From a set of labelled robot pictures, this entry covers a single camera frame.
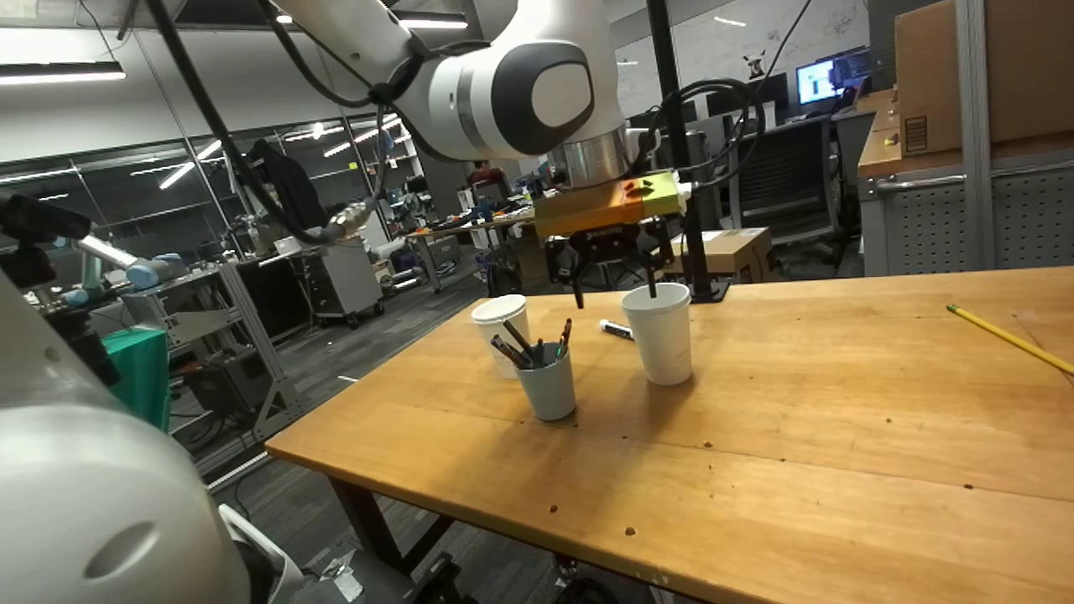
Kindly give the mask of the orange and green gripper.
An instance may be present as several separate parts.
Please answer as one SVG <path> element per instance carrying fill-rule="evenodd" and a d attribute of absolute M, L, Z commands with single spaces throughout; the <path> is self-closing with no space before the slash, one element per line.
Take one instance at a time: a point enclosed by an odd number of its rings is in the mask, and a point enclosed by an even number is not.
<path fill-rule="evenodd" d="M 575 307 L 583 307 L 579 281 L 582 256 L 567 234 L 639 224 L 639 259 L 643 267 L 647 296 L 658 296 L 658 272 L 671 259 L 669 224 L 652 215 L 680 215 L 693 187 L 674 170 L 652 170 L 623 180 L 605 180 L 590 187 L 571 187 L 535 205 L 535 227 L 546 237 L 551 272 L 575 292 Z"/>

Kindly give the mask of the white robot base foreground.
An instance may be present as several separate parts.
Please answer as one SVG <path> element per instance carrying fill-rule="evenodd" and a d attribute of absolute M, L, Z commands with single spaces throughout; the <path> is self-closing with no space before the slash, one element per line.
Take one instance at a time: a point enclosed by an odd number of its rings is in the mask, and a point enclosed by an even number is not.
<path fill-rule="evenodd" d="M 189 454 L 0 281 L 0 604 L 250 604 Z"/>

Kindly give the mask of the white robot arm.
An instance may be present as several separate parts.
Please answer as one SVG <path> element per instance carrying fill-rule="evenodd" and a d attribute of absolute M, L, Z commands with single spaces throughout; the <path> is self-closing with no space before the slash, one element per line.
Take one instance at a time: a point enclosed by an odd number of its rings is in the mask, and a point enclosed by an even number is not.
<path fill-rule="evenodd" d="M 444 55 L 383 0 L 275 4 L 430 152 L 483 163 L 622 148 L 601 0 L 514 0 L 490 44 Z"/>

